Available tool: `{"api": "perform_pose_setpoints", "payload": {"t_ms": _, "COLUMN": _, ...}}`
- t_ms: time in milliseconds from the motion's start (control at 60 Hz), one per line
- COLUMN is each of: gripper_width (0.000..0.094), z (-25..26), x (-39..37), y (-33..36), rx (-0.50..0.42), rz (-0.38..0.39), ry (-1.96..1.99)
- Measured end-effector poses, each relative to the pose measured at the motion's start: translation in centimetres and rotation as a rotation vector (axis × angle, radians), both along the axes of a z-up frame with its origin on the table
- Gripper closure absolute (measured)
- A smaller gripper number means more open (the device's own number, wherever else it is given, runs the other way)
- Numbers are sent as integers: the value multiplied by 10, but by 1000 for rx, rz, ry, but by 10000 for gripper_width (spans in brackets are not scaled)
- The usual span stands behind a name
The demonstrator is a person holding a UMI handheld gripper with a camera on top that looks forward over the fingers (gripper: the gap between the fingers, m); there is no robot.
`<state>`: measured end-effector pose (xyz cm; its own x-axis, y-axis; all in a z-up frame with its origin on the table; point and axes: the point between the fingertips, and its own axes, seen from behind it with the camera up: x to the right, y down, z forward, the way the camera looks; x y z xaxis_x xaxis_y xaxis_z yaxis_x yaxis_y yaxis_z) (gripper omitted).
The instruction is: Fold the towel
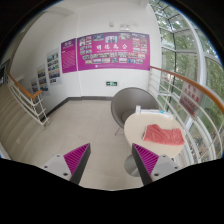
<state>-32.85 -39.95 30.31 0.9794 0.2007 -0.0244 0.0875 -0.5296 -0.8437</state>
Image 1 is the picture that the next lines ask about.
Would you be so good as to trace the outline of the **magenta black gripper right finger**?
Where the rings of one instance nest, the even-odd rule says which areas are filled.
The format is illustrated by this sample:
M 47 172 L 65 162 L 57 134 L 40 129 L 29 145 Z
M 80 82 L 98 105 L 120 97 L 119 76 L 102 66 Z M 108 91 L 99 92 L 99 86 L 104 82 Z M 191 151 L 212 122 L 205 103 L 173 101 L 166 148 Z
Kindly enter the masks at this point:
M 135 143 L 132 144 L 132 155 L 143 185 L 148 185 L 180 170 L 180 167 L 167 155 L 157 155 Z

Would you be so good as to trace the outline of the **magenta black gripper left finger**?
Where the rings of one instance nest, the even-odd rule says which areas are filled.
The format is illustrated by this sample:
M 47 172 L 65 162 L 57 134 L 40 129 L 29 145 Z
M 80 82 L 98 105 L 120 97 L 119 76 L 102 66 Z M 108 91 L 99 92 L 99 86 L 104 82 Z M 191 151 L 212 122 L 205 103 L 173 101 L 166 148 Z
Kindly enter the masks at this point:
M 42 168 L 45 171 L 78 185 L 90 154 L 91 147 L 87 143 L 64 155 L 57 154 L 53 156 Z

